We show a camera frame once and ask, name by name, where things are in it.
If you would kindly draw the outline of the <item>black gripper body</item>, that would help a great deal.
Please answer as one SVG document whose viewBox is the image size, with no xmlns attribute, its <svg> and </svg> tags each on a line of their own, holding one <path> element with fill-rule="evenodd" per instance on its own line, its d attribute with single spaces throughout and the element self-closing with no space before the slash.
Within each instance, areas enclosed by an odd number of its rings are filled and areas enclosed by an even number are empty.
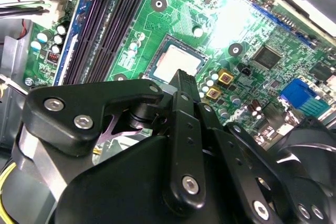
<svg viewBox="0 0 336 224">
<path fill-rule="evenodd" d="M 77 176 L 64 190 L 55 223 L 249 223 L 220 161 L 204 152 L 206 200 L 181 217 L 163 199 L 167 140 L 151 137 Z"/>
</svg>

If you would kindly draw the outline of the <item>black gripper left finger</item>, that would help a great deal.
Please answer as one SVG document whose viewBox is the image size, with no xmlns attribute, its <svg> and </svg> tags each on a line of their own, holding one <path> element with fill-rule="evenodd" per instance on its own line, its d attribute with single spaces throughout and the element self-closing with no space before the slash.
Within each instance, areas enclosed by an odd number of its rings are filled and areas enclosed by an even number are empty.
<svg viewBox="0 0 336 224">
<path fill-rule="evenodd" d="M 163 199 L 178 216 L 188 216 L 205 204 L 202 135 L 195 106 L 200 101 L 193 76 L 178 70 L 162 91 L 148 79 L 100 82 L 39 88 L 26 98 L 24 129 L 41 144 L 33 162 L 44 177 L 58 172 L 61 181 L 49 179 L 60 200 L 80 174 L 95 167 L 91 156 L 103 137 L 153 130 L 151 137 L 167 140 L 166 182 Z"/>
</svg>

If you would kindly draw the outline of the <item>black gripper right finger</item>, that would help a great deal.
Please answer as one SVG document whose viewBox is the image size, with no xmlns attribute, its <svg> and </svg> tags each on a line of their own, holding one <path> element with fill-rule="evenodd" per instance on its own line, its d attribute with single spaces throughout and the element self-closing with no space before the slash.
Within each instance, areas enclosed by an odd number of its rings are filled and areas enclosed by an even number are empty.
<svg viewBox="0 0 336 224">
<path fill-rule="evenodd" d="M 317 182 L 277 163 L 241 126 L 222 126 L 209 105 L 199 103 L 196 114 L 204 143 L 227 169 L 239 223 L 331 223 L 330 202 Z"/>
</svg>

